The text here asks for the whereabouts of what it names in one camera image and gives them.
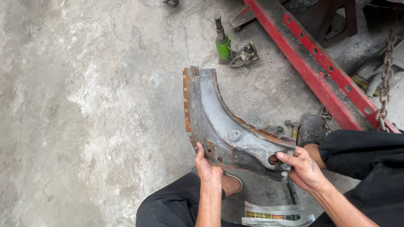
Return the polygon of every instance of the sandal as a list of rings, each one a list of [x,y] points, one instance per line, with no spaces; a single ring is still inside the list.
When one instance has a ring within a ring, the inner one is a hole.
[[[299,147],[307,144],[317,144],[326,136],[326,126],[324,120],[315,114],[308,114],[303,120],[299,130]]]
[[[194,166],[194,167],[192,168],[191,172],[192,172],[193,174],[195,174],[196,176],[199,176],[199,175],[198,175],[198,170],[196,169],[196,166]],[[238,182],[240,182],[240,184],[241,184],[241,188],[240,188],[240,190],[239,190],[238,192],[235,192],[235,193],[233,193],[233,194],[239,194],[239,193],[241,193],[241,191],[243,190],[243,181],[241,180],[241,178],[238,177],[238,176],[236,176],[236,175],[227,173],[227,172],[224,171],[224,170],[223,170],[223,175],[225,175],[225,176],[227,176],[227,177],[233,177],[233,178],[235,178],[236,180],[238,180]]]

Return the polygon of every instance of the hammer head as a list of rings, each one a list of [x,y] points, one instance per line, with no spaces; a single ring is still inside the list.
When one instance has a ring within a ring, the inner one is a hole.
[[[286,126],[292,126],[293,128],[299,128],[300,126],[301,126],[301,124],[300,124],[300,122],[292,122],[292,121],[290,121],[290,120],[287,120],[286,122],[285,122],[285,125]]]

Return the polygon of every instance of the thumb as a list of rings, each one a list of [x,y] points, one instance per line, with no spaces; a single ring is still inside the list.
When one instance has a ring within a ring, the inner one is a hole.
[[[277,152],[276,157],[280,161],[282,161],[286,164],[289,164],[291,166],[294,166],[294,167],[299,167],[301,165],[301,160],[299,158],[285,154],[283,152]]]
[[[200,142],[196,143],[196,146],[198,147],[198,152],[196,153],[196,160],[200,160],[205,156],[205,149],[203,148],[203,145]]]

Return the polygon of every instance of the metal chain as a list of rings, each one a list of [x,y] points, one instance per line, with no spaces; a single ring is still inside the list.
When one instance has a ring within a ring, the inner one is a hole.
[[[390,80],[393,78],[393,70],[391,66],[394,61],[394,44],[397,41],[397,35],[395,34],[396,28],[390,30],[389,36],[386,39],[386,53],[384,55],[383,63],[385,65],[384,71],[381,73],[381,79],[383,80],[383,86],[380,90],[379,101],[381,103],[381,108],[376,111],[376,120],[380,122],[379,127],[377,128],[380,132],[390,132],[388,128],[384,126],[384,122],[387,119],[388,111],[387,104],[390,103]]]
[[[328,133],[334,131],[334,129],[331,128],[329,121],[332,120],[332,116],[330,114],[330,112],[328,112],[327,108],[322,107],[321,108],[321,115],[319,115],[323,120],[324,123],[326,124],[326,130]]]

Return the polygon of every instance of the black pants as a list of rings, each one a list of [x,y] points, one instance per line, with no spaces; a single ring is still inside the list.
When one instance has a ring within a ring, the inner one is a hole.
[[[344,194],[356,208],[379,226],[403,225],[404,134],[338,130],[324,139],[319,152],[329,171],[361,180]],[[186,174],[142,202],[136,226],[195,226],[199,191],[199,177]],[[242,226],[224,220],[221,224]],[[335,225],[324,212],[310,226]]]

